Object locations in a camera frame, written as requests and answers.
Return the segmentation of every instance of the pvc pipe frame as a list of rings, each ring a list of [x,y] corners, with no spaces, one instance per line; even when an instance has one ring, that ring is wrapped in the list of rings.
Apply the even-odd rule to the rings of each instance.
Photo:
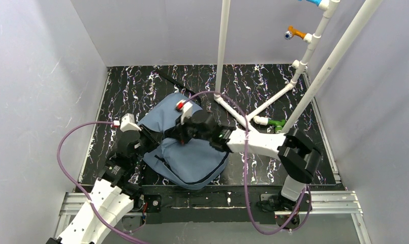
[[[313,80],[309,89],[307,89],[303,98],[300,100],[297,107],[294,109],[284,128],[282,133],[286,133],[298,120],[298,118],[306,109],[307,105],[311,102],[314,96],[317,94],[318,89],[326,81],[330,73],[333,71],[334,67],[340,61],[342,56],[346,53],[348,48],[351,46],[353,41],[356,39],[360,31],[369,21],[373,13],[376,11],[378,6],[383,0],[366,0],[358,11],[357,15],[354,17],[351,24],[348,26],[347,30],[340,38],[337,45],[334,47],[331,54],[328,56],[327,61],[322,66],[321,70],[318,72],[316,78]]]
[[[222,82],[222,69],[224,67],[224,54],[225,54],[225,42],[227,39],[227,29],[228,29],[228,17],[230,14],[230,2],[231,0],[223,0],[222,1],[222,12],[221,12],[221,26],[219,29],[219,47],[218,47],[218,59],[217,59],[217,67],[216,67],[216,84],[215,84],[215,91],[217,93],[221,93],[221,82]],[[315,31],[315,34],[312,36],[311,43],[307,46],[307,50],[303,56],[303,59],[299,62],[299,67],[296,69],[296,73],[294,74],[293,78],[291,79],[290,83],[288,83],[282,90],[272,96],[268,101],[264,102],[261,106],[255,109],[251,114],[247,115],[246,118],[249,121],[263,110],[265,110],[268,106],[274,103],[277,99],[282,97],[285,93],[292,90],[295,85],[297,84],[297,79],[300,75],[304,72],[307,63],[310,60],[318,42],[321,38],[322,33],[324,32],[327,24],[332,17],[334,11],[336,10],[338,3],[340,0],[329,0],[329,5],[327,10],[323,14],[323,18],[321,19],[320,24]],[[216,102],[221,104],[231,115],[233,115],[236,120],[245,127],[244,118],[237,113],[230,105],[228,105],[220,96],[217,94],[214,95],[214,99]],[[248,127],[251,131],[256,131],[255,128],[252,127],[251,124],[248,124]]]
[[[222,1],[221,26],[219,28],[218,63],[216,66],[215,92],[221,93],[222,69],[224,68],[225,41],[227,40],[228,15],[230,14],[231,0]],[[215,93],[215,100],[220,97]]]

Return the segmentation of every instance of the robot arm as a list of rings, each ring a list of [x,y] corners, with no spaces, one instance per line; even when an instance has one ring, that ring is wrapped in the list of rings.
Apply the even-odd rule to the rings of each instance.
[[[176,109],[181,115],[175,126],[164,133],[138,126],[131,114],[122,118],[120,129],[123,134],[116,158],[107,160],[90,194],[95,208],[110,225],[116,225],[134,207],[142,193],[138,185],[128,182],[134,173],[135,163],[145,153],[157,148],[164,138],[174,138],[181,144],[188,143],[192,138],[203,139],[219,151],[244,151],[244,130],[218,125],[212,114],[204,110],[192,113],[190,103],[181,101]],[[288,176],[279,194],[279,201],[284,206],[288,204],[294,207],[305,184],[311,183],[315,176],[321,158],[320,150],[297,129],[291,129],[285,134],[249,131],[247,149],[249,153],[269,156],[282,162]],[[59,237],[49,239],[46,244],[100,244],[109,231],[95,216],[90,203],[85,202]]]
[[[209,141],[210,146],[219,151],[231,153],[245,149],[245,131],[216,123],[210,112],[199,110],[192,114],[192,106],[180,101],[176,109],[181,116],[176,125],[164,132],[166,137],[187,143],[192,138]],[[281,195],[294,204],[306,184],[310,184],[316,174],[321,159],[320,150],[298,129],[285,134],[262,134],[249,131],[249,153],[279,159],[288,177]]]

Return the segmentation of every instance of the black mat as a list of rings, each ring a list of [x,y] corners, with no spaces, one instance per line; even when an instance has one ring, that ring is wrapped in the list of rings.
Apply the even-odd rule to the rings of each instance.
[[[187,65],[158,68],[195,92],[214,90],[216,66]],[[226,65],[222,77],[222,90],[235,100],[246,113],[249,113],[281,90],[293,74],[294,69],[290,68],[289,65]],[[109,79],[99,120],[111,121],[120,119],[125,113],[132,113],[138,121],[167,94],[173,92],[184,93],[184,90],[178,89],[159,77],[153,66],[112,67],[109,69]],[[282,96],[260,113],[260,116],[270,117],[274,120],[287,119],[305,92],[306,86],[303,76],[301,76],[294,90]],[[213,111],[219,122],[226,125],[236,124],[232,116],[213,100],[212,95],[202,95],[201,100],[202,107]],[[260,132],[274,131],[272,127],[258,126],[254,123],[253,125]],[[323,139],[311,104],[303,112],[295,126],[325,152]],[[83,171],[82,184],[94,183],[99,170],[105,163],[107,153],[116,148],[120,133],[121,131],[111,130],[107,126],[97,126]],[[167,179],[146,167],[145,164],[138,166],[136,171],[142,172],[142,174],[135,174],[131,179],[131,182],[136,184],[171,184]],[[287,173],[279,161],[265,156],[249,155],[247,181],[249,185],[282,185],[286,176]],[[243,161],[241,154],[230,154],[226,169],[211,184],[242,185]],[[322,158],[313,184],[335,184],[327,154],[324,154]]]

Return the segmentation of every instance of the blue pouch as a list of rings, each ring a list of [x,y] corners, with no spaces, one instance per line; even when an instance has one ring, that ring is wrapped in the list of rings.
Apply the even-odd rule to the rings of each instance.
[[[175,126],[181,115],[175,110],[176,104],[187,97],[180,93],[166,96],[138,124],[156,132]],[[193,104],[193,113],[202,108]],[[191,139],[181,145],[175,139],[165,138],[159,147],[144,155],[143,161],[156,173],[178,186],[198,190],[209,184],[226,167],[228,152],[220,152],[208,141]]]

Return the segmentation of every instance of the gray wall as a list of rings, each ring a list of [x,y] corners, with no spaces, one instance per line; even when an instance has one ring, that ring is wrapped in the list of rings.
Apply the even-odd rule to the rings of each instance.
[[[353,2],[358,1],[342,1],[336,16],[352,17]],[[72,3],[106,66],[217,62],[222,0]],[[284,33],[289,25],[313,33],[321,17],[322,11],[306,1],[231,1],[225,63],[286,64],[301,59],[306,43],[299,38],[287,41]]]
[[[372,242],[409,243],[409,1],[381,4],[317,101]]]
[[[107,70],[69,0],[0,0],[0,243],[46,243],[65,191],[56,148],[94,120]],[[77,177],[91,128],[64,147]]]

